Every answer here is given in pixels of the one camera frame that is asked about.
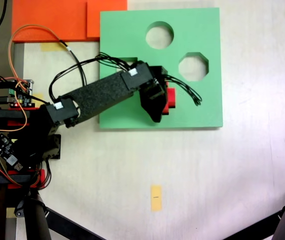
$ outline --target circular hole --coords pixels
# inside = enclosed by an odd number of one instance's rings
[[[174,40],[173,28],[164,21],[152,23],[146,34],[146,42],[154,49],[165,49]]]

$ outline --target white table surface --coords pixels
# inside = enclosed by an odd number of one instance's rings
[[[283,207],[285,0],[128,0],[129,10],[204,7],[220,8],[224,126],[106,131],[94,117],[61,127],[61,159],[40,191],[48,207],[107,240],[221,240]],[[70,46],[79,60],[99,52],[97,42]],[[24,46],[23,77],[47,101],[72,64],[64,51]],[[85,72],[97,80],[98,64]],[[79,72],[57,85],[56,96],[81,87]],[[162,186],[162,211],[151,211],[151,185]]]

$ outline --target orange foam board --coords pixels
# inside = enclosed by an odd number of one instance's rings
[[[22,25],[40,24],[53,30],[64,41],[86,41],[87,1],[12,0],[11,32],[14,33]],[[57,39],[46,30],[35,27],[21,30],[13,41],[56,42]]]
[[[127,0],[88,0],[87,2],[87,39],[99,41],[101,12],[127,11]]]

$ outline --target green board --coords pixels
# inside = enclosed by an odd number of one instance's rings
[[[169,25],[173,41],[164,49],[146,42],[148,30],[156,23]],[[169,75],[183,80],[202,97],[200,106],[179,86],[176,108],[154,123],[140,105],[139,93],[109,108],[99,116],[101,128],[156,129],[223,126],[222,75],[219,8],[101,12],[100,51],[121,59],[138,58],[150,66],[163,66]],[[199,55],[208,60],[208,74],[201,81],[187,81],[179,73],[184,56]],[[115,73],[115,68],[100,65],[100,78]]]

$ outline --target yellow tape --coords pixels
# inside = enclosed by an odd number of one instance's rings
[[[39,99],[44,99],[44,95],[42,94],[42,93],[34,93],[34,94],[32,94],[34,97],[36,97],[36,98],[39,98]],[[35,99],[33,99],[32,100],[32,103],[34,103],[35,104],[35,107],[36,108],[39,108],[42,104],[44,104],[43,102],[41,102],[41,101],[38,101],[38,100],[35,100]]]
[[[162,210],[162,186],[152,185],[150,188],[151,211],[157,212]]]
[[[6,208],[6,218],[7,219],[14,219],[16,215],[14,214],[15,208],[14,207],[7,207]]]
[[[66,47],[61,42],[42,42],[40,43],[40,50],[42,52],[67,51]]]

